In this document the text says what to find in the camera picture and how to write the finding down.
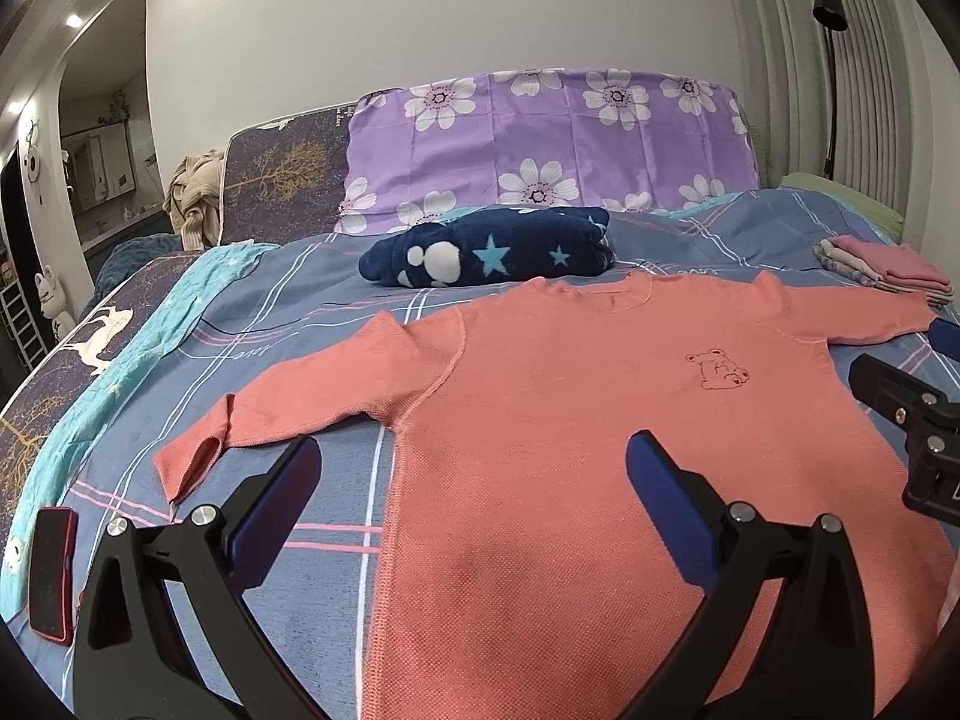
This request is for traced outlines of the salmon pink bear sweater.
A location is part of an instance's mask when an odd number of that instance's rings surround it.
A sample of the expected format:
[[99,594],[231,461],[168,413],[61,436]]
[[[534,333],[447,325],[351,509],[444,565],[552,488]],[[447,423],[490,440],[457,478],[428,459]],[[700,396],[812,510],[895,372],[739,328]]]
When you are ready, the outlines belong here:
[[379,312],[223,397],[155,463],[181,500],[226,450],[377,419],[395,463],[364,717],[610,718],[700,600],[626,476],[647,429],[771,520],[841,518],[889,699],[931,645],[953,553],[901,504],[903,463],[830,346],[931,319],[918,296],[771,273],[537,278],[412,323]]

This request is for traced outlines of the folded clothes stack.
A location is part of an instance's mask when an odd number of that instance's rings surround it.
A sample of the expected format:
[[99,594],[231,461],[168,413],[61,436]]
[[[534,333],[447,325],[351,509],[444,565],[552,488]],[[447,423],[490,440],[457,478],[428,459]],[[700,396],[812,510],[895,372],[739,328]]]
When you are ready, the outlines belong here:
[[861,241],[844,234],[817,242],[814,255],[825,270],[846,280],[889,293],[923,294],[932,307],[944,307],[955,296],[946,273],[907,245]]

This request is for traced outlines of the green pillow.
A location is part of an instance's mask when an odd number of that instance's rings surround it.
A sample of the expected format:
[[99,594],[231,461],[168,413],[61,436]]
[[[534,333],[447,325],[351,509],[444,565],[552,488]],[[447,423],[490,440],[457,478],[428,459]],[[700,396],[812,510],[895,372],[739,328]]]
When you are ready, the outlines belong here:
[[830,195],[833,199],[846,203],[854,211],[857,211],[862,218],[866,218],[878,232],[884,234],[885,238],[896,244],[903,241],[903,224],[905,224],[903,215],[898,213],[895,208],[874,200],[866,193],[846,187],[846,185],[827,179],[827,177],[809,174],[809,172],[789,172],[788,176],[782,177],[779,187],[812,190],[812,192],[822,192],[825,195]]

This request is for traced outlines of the red cased smartphone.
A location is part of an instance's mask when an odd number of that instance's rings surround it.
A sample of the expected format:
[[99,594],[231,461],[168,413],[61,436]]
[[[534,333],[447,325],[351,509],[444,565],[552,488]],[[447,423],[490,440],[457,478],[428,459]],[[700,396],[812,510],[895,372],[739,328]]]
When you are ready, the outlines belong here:
[[73,639],[73,555],[78,515],[68,507],[37,512],[29,555],[29,625],[39,637],[68,647]]

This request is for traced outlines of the turquoise star cloth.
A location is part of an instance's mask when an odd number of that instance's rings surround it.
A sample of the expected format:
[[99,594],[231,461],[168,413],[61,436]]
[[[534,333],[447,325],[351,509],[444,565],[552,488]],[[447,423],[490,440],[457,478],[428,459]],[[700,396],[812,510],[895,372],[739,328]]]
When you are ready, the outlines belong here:
[[137,335],[52,427],[26,476],[8,532],[2,569],[3,621],[11,621],[26,605],[26,559],[37,511],[59,502],[110,420],[160,359],[189,337],[213,299],[249,275],[272,249],[268,242],[240,242],[215,247],[195,260]]

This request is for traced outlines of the white pleated curtain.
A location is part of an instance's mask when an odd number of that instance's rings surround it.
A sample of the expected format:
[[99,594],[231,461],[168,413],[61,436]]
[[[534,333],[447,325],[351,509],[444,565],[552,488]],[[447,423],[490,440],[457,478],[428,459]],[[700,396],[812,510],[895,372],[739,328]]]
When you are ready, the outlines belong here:
[[[763,182],[823,174],[827,57],[814,0],[732,0],[748,132]],[[905,218],[903,241],[957,266],[958,68],[918,0],[843,0],[832,181]]]

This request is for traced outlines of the black floor lamp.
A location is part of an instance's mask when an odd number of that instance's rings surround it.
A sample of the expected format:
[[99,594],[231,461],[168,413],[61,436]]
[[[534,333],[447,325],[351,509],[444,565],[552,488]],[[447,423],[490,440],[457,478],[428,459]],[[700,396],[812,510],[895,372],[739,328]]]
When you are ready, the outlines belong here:
[[848,18],[843,0],[814,0],[812,15],[823,32],[823,47],[827,57],[828,82],[828,140],[823,174],[831,181],[835,177],[836,138],[838,138],[838,68],[836,68],[835,36],[848,31]]

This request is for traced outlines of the purple floral pillow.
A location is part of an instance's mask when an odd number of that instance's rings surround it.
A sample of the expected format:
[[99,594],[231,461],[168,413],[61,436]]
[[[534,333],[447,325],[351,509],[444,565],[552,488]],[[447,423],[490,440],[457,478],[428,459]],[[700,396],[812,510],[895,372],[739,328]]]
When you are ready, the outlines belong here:
[[371,93],[348,122],[335,229],[379,236],[490,205],[682,211],[760,185],[732,89],[528,68]]

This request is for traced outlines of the white cat figurine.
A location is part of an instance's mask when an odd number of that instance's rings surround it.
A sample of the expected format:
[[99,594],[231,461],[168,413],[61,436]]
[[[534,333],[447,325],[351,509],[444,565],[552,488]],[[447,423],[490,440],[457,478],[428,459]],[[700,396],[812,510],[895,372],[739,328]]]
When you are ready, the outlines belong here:
[[41,312],[52,327],[53,338],[62,341],[76,327],[75,319],[68,310],[65,289],[50,265],[44,265],[43,270],[34,275],[34,284]]

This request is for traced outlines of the dark deer print sheet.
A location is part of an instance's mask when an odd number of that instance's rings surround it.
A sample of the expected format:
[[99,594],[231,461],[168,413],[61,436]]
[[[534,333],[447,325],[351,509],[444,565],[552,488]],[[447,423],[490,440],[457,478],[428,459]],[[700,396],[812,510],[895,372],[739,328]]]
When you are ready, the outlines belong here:
[[199,252],[164,255],[95,302],[64,348],[31,372],[2,411],[2,541],[7,541],[23,486],[44,440],[189,270]]

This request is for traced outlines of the blue plaid bed cover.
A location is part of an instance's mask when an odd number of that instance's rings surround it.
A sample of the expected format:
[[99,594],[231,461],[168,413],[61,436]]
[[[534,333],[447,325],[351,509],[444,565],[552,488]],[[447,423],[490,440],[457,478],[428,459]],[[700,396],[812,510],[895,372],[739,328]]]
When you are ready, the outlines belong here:
[[8,718],[929,718],[958,369],[820,193],[231,245],[36,458]]

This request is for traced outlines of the navy star fleece blanket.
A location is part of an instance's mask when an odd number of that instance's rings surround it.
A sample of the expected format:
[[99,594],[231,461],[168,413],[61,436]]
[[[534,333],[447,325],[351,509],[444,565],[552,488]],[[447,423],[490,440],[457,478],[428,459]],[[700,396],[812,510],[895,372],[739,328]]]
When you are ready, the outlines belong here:
[[602,208],[492,206],[391,234],[359,257],[358,271],[402,288],[598,277],[615,260],[609,224]]

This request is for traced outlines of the beige crumpled garment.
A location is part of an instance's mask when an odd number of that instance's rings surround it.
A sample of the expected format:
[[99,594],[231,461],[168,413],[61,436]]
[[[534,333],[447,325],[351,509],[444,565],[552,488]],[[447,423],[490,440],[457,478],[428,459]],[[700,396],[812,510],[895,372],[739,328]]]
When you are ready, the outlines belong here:
[[220,240],[223,161],[223,149],[209,149],[185,156],[172,174],[163,210],[187,252],[202,252]]

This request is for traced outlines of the dark tree print pillow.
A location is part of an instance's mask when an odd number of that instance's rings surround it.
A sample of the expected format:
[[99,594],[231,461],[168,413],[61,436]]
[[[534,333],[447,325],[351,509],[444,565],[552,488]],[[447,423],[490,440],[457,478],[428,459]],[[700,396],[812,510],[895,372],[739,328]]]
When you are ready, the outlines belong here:
[[236,132],[226,147],[220,242],[288,244],[334,231],[355,106],[323,107]]

